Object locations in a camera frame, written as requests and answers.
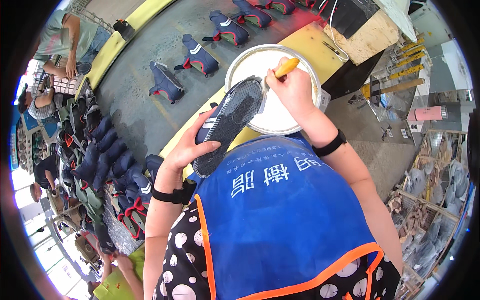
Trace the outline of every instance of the black wristband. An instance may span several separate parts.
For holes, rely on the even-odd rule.
[[[182,184],[181,190],[173,190],[173,193],[166,194],[157,191],[155,188],[152,189],[153,198],[163,201],[163,202],[172,202],[173,204],[183,204],[187,205],[192,198],[193,192],[197,187],[197,183],[193,180],[186,179]]]
[[[315,148],[313,147],[313,152],[317,154],[318,157],[323,157],[327,156],[329,154],[332,154],[336,149],[338,149],[341,145],[346,144],[347,139],[343,132],[339,129],[338,130],[338,135],[336,138],[327,146],[323,148]]]

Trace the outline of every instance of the yellow brush handle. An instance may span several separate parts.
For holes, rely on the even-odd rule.
[[[275,71],[275,77],[281,78],[282,76],[287,75],[292,72],[300,63],[299,59],[289,59],[286,63],[280,66],[277,71]]]

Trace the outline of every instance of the black and white polka dot fabric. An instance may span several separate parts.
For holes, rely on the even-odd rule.
[[[367,291],[368,259],[363,256],[324,283],[310,290],[276,297],[278,300],[364,300]],[[370,299],[390,300],[400,281],[400,274],[384,257],[372,274]],[[201,234],[197,202],[184,210],[168,236],[163,274],[158,280],[153,300],[203,300],[210,298],[207,281],[204,241]]]

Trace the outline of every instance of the man in striped shirt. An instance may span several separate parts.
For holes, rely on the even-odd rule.
[[[56,93],[53,86],[50,87],[50,91],[33,98],[32,93],[27,92],[26,88],[27,85],[18,98],[18,111],[23,114],[28,110],[28,114],[37,120],[52,116],[57,118],[57,111],[67,104],[68,99],[75,98],[75,95]]]

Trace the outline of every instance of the man in black shirt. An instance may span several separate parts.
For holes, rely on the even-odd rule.
[[[35,182],[30,185],[30,193],[38,203],[42,196],[41,188],[47,190],[55,188],[55,179],[58,178],[56,155],[50,155],[35,167]]]

